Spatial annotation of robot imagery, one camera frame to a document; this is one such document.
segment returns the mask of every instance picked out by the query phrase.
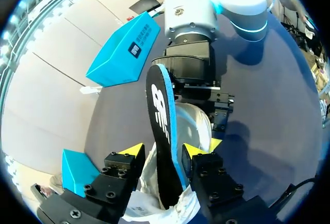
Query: black metal bracket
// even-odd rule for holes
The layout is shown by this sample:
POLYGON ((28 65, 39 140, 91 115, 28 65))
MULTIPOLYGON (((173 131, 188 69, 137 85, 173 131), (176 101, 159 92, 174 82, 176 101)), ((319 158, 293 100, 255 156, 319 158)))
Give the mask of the black metal bracket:
POLYGON ((68 189, 62 195, 53 194, 38 208, 39 219, 43 223, 59 224, 118 223, 137 187, 144 162, 143 144, 112 152, 104 160, 101 174, 84 186, 85 198, 68 189))
POLYGON ((276 214, 256 196, 243 199, 244 187, 226 172, 223 159, 191 145, 183 145, 182 163, 203 215, 211 224, 280 223, 276 214))

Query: robotic arm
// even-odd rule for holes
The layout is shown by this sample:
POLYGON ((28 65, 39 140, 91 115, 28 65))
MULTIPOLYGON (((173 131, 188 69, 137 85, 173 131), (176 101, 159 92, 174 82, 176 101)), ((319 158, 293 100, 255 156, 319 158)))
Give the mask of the robotic arm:
POLYGON ((256 42, 266 35, 267 0, 164 0, 165 35, 175 43, 193 35, 213 42, 220 35, 217 14, 230 19, 242 38, 256 42))

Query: black cable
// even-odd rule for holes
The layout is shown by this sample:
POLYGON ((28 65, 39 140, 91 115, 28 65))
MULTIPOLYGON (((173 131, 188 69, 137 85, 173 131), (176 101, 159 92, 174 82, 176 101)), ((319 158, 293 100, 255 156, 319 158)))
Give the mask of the black cable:
POLYGON ((166 56, 166 48, 165 48, 165 50, 163 51, 163 57, 166 56))
POLYGON ((278 213, 284 207, 284 205, 286 205, 287 202, 292 198, 298 188, 307 183, 315 183, 316 179, 317 178, 314 177, 306 179, 297 185, 290 184, 289 187, 285 190, 285 192, 283 192, 283 194, 280 196, 280 198, 278 198, 272 205, 270 205, 269 208, 274 212, 278 213))

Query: white fabric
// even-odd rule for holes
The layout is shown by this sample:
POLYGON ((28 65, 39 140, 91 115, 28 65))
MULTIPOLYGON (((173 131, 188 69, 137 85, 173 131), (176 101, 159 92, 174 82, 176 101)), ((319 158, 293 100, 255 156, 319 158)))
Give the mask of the white fabric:
POLYGON ((140 177, 141 190, 132 192, 123 219, 126 221, 149 221, 150 224, 186 224, 199 211, 196 192, 187 189, 180 195, 175 206, 161 207, 157 184, 156 144, 147 157, 140 177))
MULTIPOLYGON (((210 152, 211 124, 207 115, 191 104, 176 103, 178 158, 181 161, 182 144, 188 143, 210 152)), ((161 204, 157 181, 157 152, 154 144, 144 163, 140 177, 141 189, 132 192, 123 219, 149 221, 150 224, 186 224, 199 211, 200 204, 190 185, 180 195, 175 206, 165 210, 161 204)))

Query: black insole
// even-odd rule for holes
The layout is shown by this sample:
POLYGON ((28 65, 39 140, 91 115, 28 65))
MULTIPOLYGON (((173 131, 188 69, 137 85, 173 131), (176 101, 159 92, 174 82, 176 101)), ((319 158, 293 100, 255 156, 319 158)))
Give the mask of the black insole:
POLYGON ((168 209, 177 204, 183 189, 172 162, 169 143, 169 137, 171 137, 170 121, 171 118, 176 117, 170 116, 165 80, 158 65, 153 65, 148 71, 146 95, 150 124, 157 147, 159 196, 163 206, 168 209))

